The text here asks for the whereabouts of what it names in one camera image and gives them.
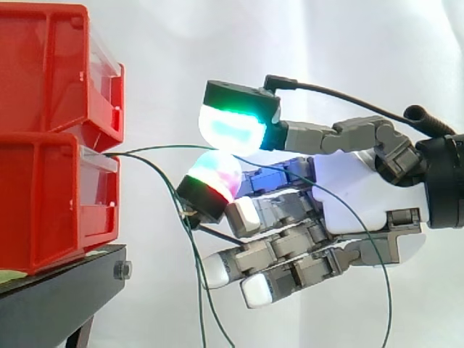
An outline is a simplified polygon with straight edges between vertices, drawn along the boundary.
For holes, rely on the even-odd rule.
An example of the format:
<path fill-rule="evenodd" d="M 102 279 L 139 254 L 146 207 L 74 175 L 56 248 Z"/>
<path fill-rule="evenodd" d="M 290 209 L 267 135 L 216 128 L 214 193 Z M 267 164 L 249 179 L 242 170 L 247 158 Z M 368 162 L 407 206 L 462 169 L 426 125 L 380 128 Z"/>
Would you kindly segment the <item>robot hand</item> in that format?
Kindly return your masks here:
<path fill-rule="evenodd" d="M 202 260 L 202 284 L 239 283 L 257 309 L 342 275 L 397 265 L 431 219 L 423 156 L 375 113 L 330 127 L 280 118 L 278 89 L 207 82 L 199 129 L 211 146 L 177 194 L 194 228 L 226 220 L 235 247 Z"/>

